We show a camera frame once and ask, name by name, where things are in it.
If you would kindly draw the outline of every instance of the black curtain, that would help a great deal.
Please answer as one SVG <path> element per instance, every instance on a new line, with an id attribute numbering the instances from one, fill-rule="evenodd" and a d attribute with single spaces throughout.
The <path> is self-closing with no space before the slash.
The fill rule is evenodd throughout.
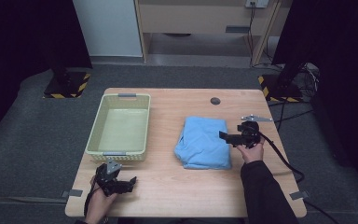
<path id="1" fill-rule="evenodd" d="M 331 147 L 358 171 L 358 1 L 294 0 L 273 62 L 297 55 L 320 70 L 315 102 L 324 112 L 316 115 L 326 139 L 337 137 Z"/>
<path id="2" fill-rule="evenodd" d="M 0 120 L 21 82 L 52 66 L 92 67 L 73 2 L 0 0 Z"/>

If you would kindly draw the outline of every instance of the power outlet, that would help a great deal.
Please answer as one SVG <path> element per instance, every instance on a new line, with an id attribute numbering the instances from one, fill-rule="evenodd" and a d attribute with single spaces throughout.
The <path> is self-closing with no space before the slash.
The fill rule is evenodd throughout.
<path id="1" fill-rule="evenodd" d="M 269 4 L 269 0 L 246 0 L 246 7 L 252 7 L 252 3 L 254 3 L 255 7 L 264 8 Z"/>

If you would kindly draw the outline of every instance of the blue cloth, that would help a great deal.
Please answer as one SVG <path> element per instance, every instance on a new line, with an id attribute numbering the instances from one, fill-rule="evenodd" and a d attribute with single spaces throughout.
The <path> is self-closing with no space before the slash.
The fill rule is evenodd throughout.
<path id="1" fill-rule="evenodd" d="M 229 145 L 219 138 L 227 132 L 223 119 L 187 117 L 175 155 L 186 169 L 230 169 Z"/>

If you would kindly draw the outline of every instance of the table top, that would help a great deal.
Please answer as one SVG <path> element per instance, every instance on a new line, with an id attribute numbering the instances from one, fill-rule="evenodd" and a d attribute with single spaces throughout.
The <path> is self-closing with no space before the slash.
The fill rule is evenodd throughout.
<path id="1" fill-rule="evenodd" d="M 146 159 L 123 164 L 118 180 L 137 176 L 133 192 L 117 197 L 109 217 L 247 217 L 240 170 L 243 159 L 230 146 L 229 170 L 188 170 L 175 157 L 174 148 L 185 118 L 198 116 L 224 119 L 229 134 L 239 134 L 241 117 L 251 114 L 272 118 L 262 91 L 221 89 L 131 89 L 110 88 L 105 93 L 147 93 L 151 96 Z M 211 104 L 217 97 L 221 103 Z M 286 158 L 274 122 L 258 122 L 260 132 L 271 139 Z M 282 163 L 269 144 L 264 161 L 297 217 L 307 214 L 301 199 L 292 200 L 298 191 L 292 172 Z M 84 154 L 73 189 L 83 190 L 81 197 L 70 196 L 65 207 L 69 217 L 83 217 L 90 180 L 100 162 Z"/>

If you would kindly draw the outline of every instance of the person's hand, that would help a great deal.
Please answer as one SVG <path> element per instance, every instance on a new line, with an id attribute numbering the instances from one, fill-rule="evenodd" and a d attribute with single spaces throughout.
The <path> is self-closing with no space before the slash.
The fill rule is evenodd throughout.
<path id="1" fill-rule="evenodd" d="M 263 137 L 260 138 L 260 142 L 257 143 L 252 148 L 246 148 L 244 145 L 237 146 L 237 149 L 242 154 L 243 160 L 245 163 L 250 163 L 252 161 L 262 161 L 264 154 L 264 145 L 265 139 Z"/>
<path id="2" fill-rule="evenodd" d="M 89 208 L 87 210 L 86 219 L 84 220 L 88 224 L 98 224 L 101 219 L 109 212 L 110 206 L 117 197 L 114 193 L 109 197 L 106 197 L 103 190 L 100 189 L 97 183 L 95 183 L 94 189 L 97 189 L 92 194 L 89 200 Z"/>

